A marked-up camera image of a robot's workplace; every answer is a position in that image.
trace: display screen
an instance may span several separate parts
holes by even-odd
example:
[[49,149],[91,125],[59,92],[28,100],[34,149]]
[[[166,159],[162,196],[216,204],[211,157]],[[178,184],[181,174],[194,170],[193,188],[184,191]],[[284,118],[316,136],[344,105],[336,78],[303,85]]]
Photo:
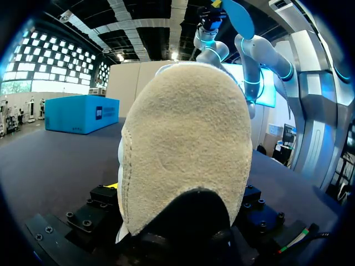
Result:
[[[239,64],[222,64],[237,80],[240,88],[243,93],[244,90],[244,76],[243,76],[243,66]],[[262,95],[256,100],[256,104],[275,107],[276,103],[276,89],[273,83],[273,72],[269,69],[261,69],[264,79],[262,80],[262,75],[260,75],[260,89],[259,92],[262,92],[262,86],[265,85]]]

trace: white wall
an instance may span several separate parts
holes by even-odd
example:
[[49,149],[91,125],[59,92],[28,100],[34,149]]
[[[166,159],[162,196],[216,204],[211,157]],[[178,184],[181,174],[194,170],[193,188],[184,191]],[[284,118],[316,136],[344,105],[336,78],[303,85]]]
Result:
[[39,102],[41,98],[44,100],[65,97],[65,96],[74,96],[79,94],[72,93],[15,93],[0,96],[0,101],[7,100],[8,107],[12,108],[12,115],[14,115],[14,106],[16,105],[18,111],[21,109],[24,111],[24,114],[28,113],[28,105],[26,102],[30,101],[31,97],[34,98],[34,117],[38,118],[39,116]]
[[[174,63],[174,61],[153,61],[112,65],[106,97],[120,100],[119,117],[127,116],[135,99],[162,66]],[[256,105],[255,117],[251,120],[253,149],[263,143],[269,109],[271,108]]]
[[119,117],[126,117],[134,100],[140,63],[112,65],[106,97],[120,100]]

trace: robotic arm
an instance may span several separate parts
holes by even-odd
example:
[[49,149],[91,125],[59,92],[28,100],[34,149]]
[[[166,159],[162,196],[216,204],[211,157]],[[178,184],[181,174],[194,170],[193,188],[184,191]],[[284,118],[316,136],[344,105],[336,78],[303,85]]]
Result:
[[[260,66],[264,65],[272,70],[282,81],[289,81],[293,77],[293,65],[279,54],[267,39],[261,36],[254,35],[252,39],[247,40],[238,34],[234,44],[242,61],[245,98],[250,118],[253,118],[255,116],[255,102],[260,90]],[[287,100],[286,92],[284,91],[283,94]]]
[[198,10],[198,14],[201,18],[201,23],[197,25],[194,46],[195,49],[201,50],[201,54],[197,56],[196,61],[214,65],[234,79],[221,64],[229,55],[228,46],[223,42],[214,41],[222,19],[226,17],[226,12],[221,8],[201,7]]
[[[197,26],[194,38],[195,49],[201,50],[197,62],[211,64],[230,77],[235,78],[223,67],[222,62],[229,55],[229,49],[223,42],[215,41],[218,28],[226,12],[221,8],[202,7],[199,9],[201,23]],[[293,66],[279,54],[271,43],[261,36],[254,35],[251,39],[243,38],[240,34],[235,37],[235,46],[240,54],[243,73],[245,98],[250,118],[255,116],[255,103],[260,92],[261,65],[272,70],[282,81],[293,77]]]

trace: ceiling light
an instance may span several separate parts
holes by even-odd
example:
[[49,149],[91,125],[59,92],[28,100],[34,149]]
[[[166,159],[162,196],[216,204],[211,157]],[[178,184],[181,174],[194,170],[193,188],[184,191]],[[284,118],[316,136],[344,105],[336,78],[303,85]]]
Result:
[[172,60],[177,60],[178,59],[179,54],[177,52],[173,52],[171,55]]
[[121,54],[117,54],[117,57],[118,59],[120,60],[120,62],[123,62],[124,61],[124,58]]

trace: person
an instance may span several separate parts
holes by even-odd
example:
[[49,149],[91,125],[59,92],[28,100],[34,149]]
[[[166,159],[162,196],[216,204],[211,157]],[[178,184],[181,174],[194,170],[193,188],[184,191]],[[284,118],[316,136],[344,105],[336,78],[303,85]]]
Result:
[[4,135],[6,135],[6,133],[7,133],[6,119],[7,119],[8,110],[9,110],[7,104],[8,104],[8,101],[5,102],[5,105],[2,108],[2,126],[3,126]]

